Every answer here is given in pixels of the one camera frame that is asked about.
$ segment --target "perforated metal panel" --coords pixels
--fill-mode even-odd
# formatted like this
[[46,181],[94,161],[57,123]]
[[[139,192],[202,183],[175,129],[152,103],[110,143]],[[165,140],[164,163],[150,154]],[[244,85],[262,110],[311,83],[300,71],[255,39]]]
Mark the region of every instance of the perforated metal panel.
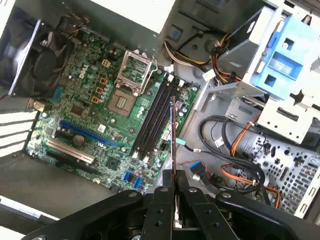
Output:
[[280,209],[303,218],[320,186],[319,154],[264,136],[248,142],[244,152],[261,166],[266,183],[279,190]]

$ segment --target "black fan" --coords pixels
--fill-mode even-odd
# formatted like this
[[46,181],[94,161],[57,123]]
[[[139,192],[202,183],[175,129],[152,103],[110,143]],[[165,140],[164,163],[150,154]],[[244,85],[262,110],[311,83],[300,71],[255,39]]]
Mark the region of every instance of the black fan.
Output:
[[15,19],[6,28],[0,54],[0,78],[16,97],[51,97],[69,59],[73,44],[55,29]]

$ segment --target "green circuit board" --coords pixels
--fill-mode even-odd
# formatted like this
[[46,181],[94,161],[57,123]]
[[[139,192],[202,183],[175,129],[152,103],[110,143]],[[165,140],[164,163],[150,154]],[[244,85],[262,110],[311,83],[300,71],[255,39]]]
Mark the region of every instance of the green circuit board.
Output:
[[[142,183],[137,190],[143,192],[153,185],[168,157],[168,137],[171,135],[169,115],[147,162],[132,158],[132,146],[167,73],[155,71],[144,93],[133,96],[130,89],[115,86],[125,49],[84,32],[80,32],[77,38],[81,44],[75,46],[56,94],[50,100],[51,109],[40,114],[26,150],[31,156],[104,185],[115,193],[133,189],[135,179],[141,178]],[[143,63],[129,59],[123,74],[139,82],[145,69]],[[188,83],[177,94],[177,133],[192,108],[198,87]],[[72,139],[60,138],[57,131],[61,131],[61,121],[104,138],[108,143],[85,138],[83,144],[75,145]],[[91,164],[85,164],[95,172],[49,156],[48,151],[61,154],[48,146],[48,140],[53,138],[94,156]],[[131,181],[124,181],[127,172],[133,175]]]

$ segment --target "blue sata port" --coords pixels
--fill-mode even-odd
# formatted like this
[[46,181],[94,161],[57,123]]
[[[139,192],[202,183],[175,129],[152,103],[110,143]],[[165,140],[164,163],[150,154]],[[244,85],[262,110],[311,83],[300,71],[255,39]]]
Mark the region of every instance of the blue sata port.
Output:
[[138,189],[138,188],[140,188],[140,186],[141,186],[141,184],[142,184],[142,178],[140,177],[140,176],[138,176],[137,178],[136,178],[136,180],[135,180],[135,183],[134,183],[134,188],[135,189]]
[[134,174],[129,171],[126,171],[123,177],[123,181],[126,183],[131,183],[133,178],[134,178]]
[[86,138],[90,138],[90,139],[92,139],[94,141],[97,141],[99,143],[107,144],[107,145],[110,145],[110,146],[113,146],[113,147],[117,146],[116,143],[108,141],[104,137],[101,137],[96,133],[93,133],[91,131],[85,130],[85,129],[79,127],[79,126],[76,126],[76,125],[74,125],[74,124],[72,124],[70,122],[67,122],[66,120],[61,120],[60,121],[60,126],[64,127],[64,128],[67,128],[67,129],[70,129],[70,130],[72,130],[72,131],[74,131],[74,132],[76,132],[76,133],[78,133],[78,134],[80,134],[80,135],[82,135],[82,136],[84,136]]

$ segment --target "white pci slot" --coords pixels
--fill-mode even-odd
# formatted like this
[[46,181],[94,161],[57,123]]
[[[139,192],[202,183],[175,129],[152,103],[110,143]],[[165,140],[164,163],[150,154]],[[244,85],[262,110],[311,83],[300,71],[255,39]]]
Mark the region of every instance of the white pci slot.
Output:
[[79,160],[82,160],[86,163],[92,164],[92,162],[94,161],[95,157],[87,154],[83,151],[80,151],[72,146],[68,146],[65,143],[62,143],[54,138],[51,138],[48,140],[47,145],[49,147],[52,147],[54,149],[57,149],[61,152],[64,152],[65,154],[69,154],[70,156],[73,156]]

